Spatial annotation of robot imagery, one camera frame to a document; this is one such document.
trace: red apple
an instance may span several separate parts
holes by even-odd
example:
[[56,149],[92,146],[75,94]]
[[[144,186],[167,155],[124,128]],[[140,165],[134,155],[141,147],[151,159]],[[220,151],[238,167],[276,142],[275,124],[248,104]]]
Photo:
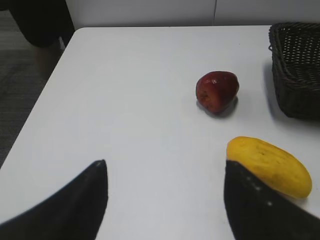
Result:
[[195,95],[208,111],[217,114],[226,109],[239,90],[237,76],[228,71],[212,71],[196,83]]

